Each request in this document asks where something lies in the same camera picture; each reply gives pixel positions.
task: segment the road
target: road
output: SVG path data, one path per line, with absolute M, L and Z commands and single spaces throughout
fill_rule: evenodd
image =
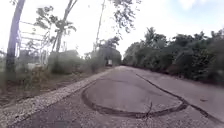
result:
M 119 68 L 9 128 L 218 128 L 184 98 Z

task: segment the dirt shoulder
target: dirt shoulder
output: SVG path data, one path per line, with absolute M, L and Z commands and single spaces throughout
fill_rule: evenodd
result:
M 30 85 L 8 86 L 4 93 L 0 93 L 0 108 L 11 106 L 21 100 L 32 98 L 66 85 L 81 81 L 94 74 L 106 71 L 110 68 L 102 68 L 95 73 L 84 72 L 69 75 L 51 75 L 41 83 L 32 82 Z

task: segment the green foliage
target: green foliage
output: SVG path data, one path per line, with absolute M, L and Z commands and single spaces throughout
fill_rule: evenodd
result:
M 52 52 L 49 56 L 48 66 L 49 69 L 54 66 L 54 58 L 56 57 L 56 52 Z M 79 57 L 78 52 L 75 50 L 60 52 L 58 57 L 58 65 L 55 68 L 57 71 L 55 73 L 59 74 L 70 74 L 79 72 L 79 67 L 83 63 L 83 60 Z
M 107 60 L 110 59 L 113 65 L 121 64 L 121 54 L 116 50 L 116 45 L 119 45 L 119 38 L 113 37 L 107 40 L 101 40 L 103 44 L 98 44 L 98 49 L 85 54 L 85 67 L 91 72 L 96 72 L 99 68 L 107 65 Z
M 61 28 L 64 30 L 72 29 L 76 31 L 76 28 L 73 26 L 72 22 L 65 21 L 63 24 L 62 19 L 52 14 L 53 10 L 54 8 L 52 6 L 38 8 L 36 11 L 38 17 L 36 18 L 35 25 L 43 29 L 51 29 L 52 25 L 54 25 L 56 27 L 55 32 L 59 31 Z
M 145 40 L 133 43 L 125 52 L 123 64 L 177 75 L 196 81 L 224 84 L 224 39 L 222 32 L 206 37 L 178 34 L 172 41 L 147 29 Z
M 33 70 L 26 70 L 17 72 L 16 82 L 18 85 L 23 85 L 25 87 L 31 87 L 38 85 L 47 80 L 49 73 L 42 67 L 36 67 Z
M 134 19 L 136 10 L 134 4 L 140 4 L 141 0 L 111 0 L 114 3 L 116 12 L 114 13 L 115 22 L 118 28 L 124 28 L 127 33 L 134 28 Z

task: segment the tree trunk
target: tree trunk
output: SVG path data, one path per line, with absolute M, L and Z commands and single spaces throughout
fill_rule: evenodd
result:
M 72 2 L 73 2 L 73 0 L 70 0 L 69 3 L 68 3 L 67 8 L 65 9 L 64 18 L 62 20 L 62 26 L 61 26 L 61 28 L 58 31 L 57 36 L 56 36 L 58 38 L 57 38 L 57 46 L 56 46 L 55 58 L 54 58 L 54 61 L 53 61 L 54 64 L 53 64 L 53 67 L 52 67 L 52 72 L 53 73 L 59 73 L 60 72 L 59 71 L 60 69 L 58 69 L 59 68 L 58 58 L 59 58 L 59 50 L 60 50 L 60 47 L 61 47 L 61 38 L 62 38 L 62 34 L 64 32 L 65 22 L 66 22 L 66 20 L 68 18 L 68 14 L 69 14 L 70 9 L 72 7 Z
M 96 42 L 95 42 L 95 44 L 93 44 L 93 51 L 96 51 L 98 40 L 99 40 L 99 33 L 100 33 L 100 27 L 101 27 L 101 22 L 102 22 L 102 17 L 103 17 L 103 11 L 105 8 L 105 2 L 106 2 L 106 0 L 103 0 L 102 11 L 100 14 L 100 20 L 99 20 L 99 25 L 98 25 L 97 34 L 96 34 Z
M 15 50 L 19 30 L 19 21 L 22 14 L 24 3 L 25 0 L 18 1 L 12 19 L 7 55 L 6 55 L 6 65 L 5 65 L 6 81 L 8 82 L 10 82 L 15 78 Z

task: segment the overcast sky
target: overcast sky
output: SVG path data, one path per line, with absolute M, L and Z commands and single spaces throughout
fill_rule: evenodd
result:
M 11 19 L 15 6 L 10 0 L 1 0 L 0 13 L 0 48 L 6 49 Z M 64 40 L 68 43 L 68 49 L 78 46 L 80 54 L 92 50 L 96 38 L 97 27 L 103 0 L 78 0 L 77 5 L 69 15 L 69 20 L 74 23 L 77 32 L 72 32 Z M 37 17 L 37 7 L 52 5 L 54 14 L 62 17 L 68 0 L 26 0 L 22 14 L 22 21 L 34 23 Z M 194 34 L 204 31 L 207 35 L 210 31 L 217 31 L 224 27 L 224 0 L 142 0 L 139 12 L 136 12 L 135 28 L 130 34 L 123 34 L 118 50 L 123 54 L 131 43 L 144 38 L 147 27 L 155 27 L 156 31 L 168 37 L 177 33 Z M 114 36 L 111 28 L 114 22 L 110 19 L 113 7 L 107 1 L 107 7 L 103 16 L 100 38 Z M 32 27 L 20 24 L 20 30 L 31 32 Z

